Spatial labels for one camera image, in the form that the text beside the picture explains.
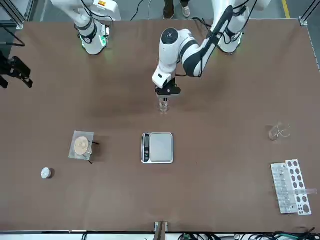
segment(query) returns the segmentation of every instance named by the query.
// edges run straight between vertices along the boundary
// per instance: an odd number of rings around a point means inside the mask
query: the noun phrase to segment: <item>black cable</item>
[[[208,27],[210,27],[210,28],[212,27],[212,25],[206,23],[206,21],[205,21],[204,18],[200,19],[200,18],[198,18],[198,17],[195,16],[195,17],[192,18],[192,20],[197,20],[197,21],[199,21],[200,23],[202,23],[202,24],[206,27],[207,30],[209,30]]]
[[[185,75],[176,74],[176,70],[174,72],[175,72],[176,77],[186,77],[187,76],[187,74],[185,74]]]
[[[81,0],[81,2],[82,2],[82,4],[83,4],[83,6],[84,6],[84,10],[86,11],[86,13],[87,13],[90,17],[96,16],[96,17],[99,17],[99,18],[110,18],[110,19],[111,19],[111,22],[114,23],[114,20],[113,20],[112,17],[110,17],[109,15],[100,16],[100,15],[98,15],[98,14],[95,14],[93,11],[91,11],[91,9],[90,9],[88,6],[84,3],[84,0]]]
[[[194,234],[188,234],[189,235],[189,239],[191,240],[197,240]]]
[[[78,31],[77,37],[78,37],[78,39],[79,39],[79,38],[80,38],[80,32],[79,32],[79,30],[78,30],[78,28],[77,28],[77,25],[74,24],[73,27],[74,27],[75,30]]]
[[[315,230],[315,229],[316,229],[316,228],[313,227],[313,228],[311,228],[309,231],[305,232],[305,238],[308,239],[308,238],[310,237],[310,235],[311,235],[311,232],[312,232],[313,230]]]
[[[246,5],[250,0],[246,0],[244,3],[234,7],[233,9],[238,9],[238,8],[241,8],[242,6]]]
[[[310,10],[310,8],[315,4],[317,0],[314,0],[313,3],[311,3],[311,5],[308,7],[308,9],[304,12],[304,14],[302,15],[301,19],[304,19],[304,16],[307,14],[307,12]]]
[[[248,240],[250,240],[253,236],[259,236],[258,234],[252,234],[249,238],[248,238]]]
[[[0,27],[3,28],[4,30],[6,30],[8,32],[8,34],[10,34],[11,36],[13,36],[16,40],[18,40],[21,44],[19,43],[9,43],[9,42],[5,42],[5,45],[7,46],[16,46],[16,47],[25,47],[26,44],[20,40],[20,38],[18,38],[16,35],[14,35],[11,31],[9,31],[3,24],[0,23]]]
[[[257,2],[258,2],[258,0],[255,0],[255,3],[253,4],[253,7],[252,7],[252,9],[251,9],[251,11],[250,11],[250,14],[249,14],[249,16],[248,16],[248,18],[247,18],[247,20],[246,20],[243,28],[241,29],[241,31],[243,31],[243,30],[245,29],[245,27],[247,26],[247,24],[248,24],[248,22],[249,22],[249,19],[250,19],[250,17],[251,17],[251,14],[252,14],[252,12],[254,11],[255,6],[257,5]]]
[[[182,233],[180,236],[179,236],[179,238],[178,238],[178,240],[182,240],[182,238],[184,237],[184,233]]]
[[[202,77],[202,73],[204,72],[204,70],[203,70],[203,67],[204,67],[204,56],[203,56],[202,49],[200,51],[201,51],[201,53],[200,53],[200,57],[201,57],[201,72],[200,72],[200,75],[198,76],[198,78],[201,78]]]
[[[276,235],[279,235],[279,234],[286,234],[286,235],[289,235],[289,236],[297,237],[296,235],[294,235],[292,233],[285,232],[285,231],[275,231],[275,232],[271,233],[272,236],[276,236]]]
[[[139,6],[140,6],[140,4],[141,4],[143,1],[144,1],[144,0],[141,0],[141,1],[139,2],[138,7],[136,8],[136,12],[135,12],[135,14],[133,15],[133,17],[131,18],[130,21],[132,21],[132,20],[135,18],[135,16],[138,14]]]
[[[202,240],[205,240],[200,234],[198,234],[198,239],[201,238]]]
[[[318,5],[320,4],[320,1],[318,1],[318,3],[315,5],[315,7],[311,10],[311,12],[309,13],[308,16],[305,17],[304,21],[307,21],[307,19],[310,17],[310,15],[314,12],[314,10],[316,10],[316,8],[318,7]]]
[[[87,236],[88,236],[88,234],[87,234],[87,233],[84,233],[84,234],[82,235],[81,240],[87,240]]]
[[[213,238],[210,234],[204,234],[204,235],[208,238],[208,240],[213,240]]]

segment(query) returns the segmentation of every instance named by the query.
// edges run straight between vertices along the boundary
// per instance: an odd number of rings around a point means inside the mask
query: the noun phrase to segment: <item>cable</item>
[[[202,19],[200,19],[200,18],[198,18],[198,17],[193,17],[192,18],[192,20],[197,20],[197,21],[199,21],[200,23],[202,23],[205,27],[206,27],[206,29],[209,31],[209,28],[208,27],[212,27],[212,25],[210,25],[210,24],[208,24],[208,23],[206,23],[206,21],[205,21],[205,19],[204,18],[202,18]]]
[[[307,231],[307,232],[305,233],[305,234],[306,234],[305,238],[308,239],[309,236],[311,235],[311,232],[312,232],[313,230],[315,230],[315,229],[316,229],[316,228],[313,227],[313,228],[311,228],[309,231]]]
[[[143,1],[144,1],[144,0],[141,0],[141,1],[139,2],[138,7],[136,8],[136,12],[135,12],[135,14],[133,15],[133,17],[131,18],[130,21],[132,21],[132,20],[135,18],[135,16],[138,14],[139,6],[140,6],[140,4],[141,4]]]
[[[90,16],[90,17],[92,17],[93,15],[94,16],[96,16],[96,17],[99,17],[99,18],[110,18],[111,19],[111,22],[112,23],[114,23],[114,20],[112,19],[112,17],[110,17],[109,15],[105,15],[105,16],[100,16],[100,15],[98,15],[98,14],[95,14],[93,11],[91,11],[91,9],[84,3],[84,0],[81,0],[81,2],[82,2],[82,4],[83,4],[83,6],[84,6],[84,10],[85,10],[85,12]]]
[[[243,240],[246,234],[243,234],[242,237],[240,238],[240,240]]]
[[[8,34],[10,34],[11,36],[13,36],[16,40],[18,40],[21,44],[19,43],[9,43],[9,42],[5,42],[5,45],[7,46],[16,46],[16,47],[25,47],[26,44],[20,40],[20,38],[18,38],[16,35],[14,35],[11,31],[9,31],[3,24],[0,23],[0,27],[3,28],[4,30],[7,31]]]
[[[311,3],[311,5],[308,7],[308,9],[304,12],[304,14],[302,15],[301,19],[304,19],[305,15],[307,14],[307,12],[310,10],[310,8],[315,4],[317,0],[314,0],[313,3]]]
[[[200,238],[200,239],[202,239],[202,240],[205,240],[200,234],[196,234],[196,236],[197,236],[197,240]]]
[[[73,27],[74,27],[75,30],[78,31],[77,37],[78,37],[78,39],[79,39],[79,38],[80,38],[80,32],[79,32],[79,30],[78,30],[78,28],[77,28],[77,25],[74,24]]]
[[[81,240],[87,240],[87,236],[88,236],[88,234],[87,234],[87,233],[84,233],[84,234],[82,235]]]
[[[179,236],[178,240],[182,240],[184,236],[185,236],[185,233],[182,233],[182,234]]]
[[[255,6],[257,5],[257,2],[258,2],[258,0],[255,0],[255,3],[253,4],[253,7],[252,7],[252,9],[251,9],[251,11],[250,11],[250,14],[249,14],[249,16],[248,16],[248,18],[247,18],[247,20],[246,20],[243,28],[241,29],[241,31],[243,31],[243,30],[245,29],[245,27],[247,26],[247,24],[248,24],[248,22],[249,22],[249,19],[250,19],[250,17],[251,17],[251,14],[252,14],[252,12],[254,11]]]
[[[150,18],[149,18],[149,9],[150,9],[151,2],[152,2],[152,0],[149,1],[149,5],[148,5],[148,20],[150,20]]]
[[[176,76],[176,77],[186,77],[187,74],[185,74],[185,75],[176,74],[175,76]]]
[[[252,234],[249,238],[248,238],[248,240],[250,240],[253,236],[259,236],[258,234]]]
[[[279,235],[282,236],[282,237],[289,238],[289,239],[299,239],[298,236],[292,236],[292,235],[288,235],[288,234],[285,234],[285,233],[281,233]]]
[[[244,3],[234,7],[233,9],[238,9],[238,8],[241,8],[242,6],[246,5],[250,0],[246,0]]]
[[[318,5],[320,4],[320,1],[318,1],[318,3],[315,5],[315,7],[311,10],[311,12],[309,13],[308,16],[305,17],[305,21],[307,21],[307,19],[310,17],[310,15],[314,12],[314,10],[316,10],[316,8],[318,7]]]

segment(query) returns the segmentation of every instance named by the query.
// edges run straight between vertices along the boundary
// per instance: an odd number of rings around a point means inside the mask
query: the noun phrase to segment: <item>black clamp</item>
[[[173,78],[169,83],[164,85],[163,88],[155,87],[155,92],[158,97],[169,97],[169,96],[176,96],[181,93],[181,89],[176,84],[176,78]]]
[[[30,79],[30,68],[17,56],[7,59],[0,51],[0,86],[4,89],[8,87],[8,82],[1,75],[8,75],[12,78],[20,79],[28,88],[32,88],[33,81]]]

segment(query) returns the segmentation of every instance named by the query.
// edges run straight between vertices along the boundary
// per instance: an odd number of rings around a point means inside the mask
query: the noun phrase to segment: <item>digital kitchen scale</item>
[[[170,132],[151,132],[142,135],[143,164],[172,164],[173,161],[174,136]]]

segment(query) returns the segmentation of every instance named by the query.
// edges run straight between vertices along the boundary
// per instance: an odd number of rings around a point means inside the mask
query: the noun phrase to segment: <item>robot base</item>
[[[108,45],[110,28],[96,22],[97,33],[92,39],[91,43],[87,43],[86,39],[81,39],[82,46],[90,55],[98,55]]]
[[[237,50],[238,46],[241,44],[242,37],[243,33],[241,33],[241,35],[238,37],[236,41],[232,41],[229,44],[225,44],[224,40],[221,39],[218,44],[218,48],[225,54],[233,54]]]

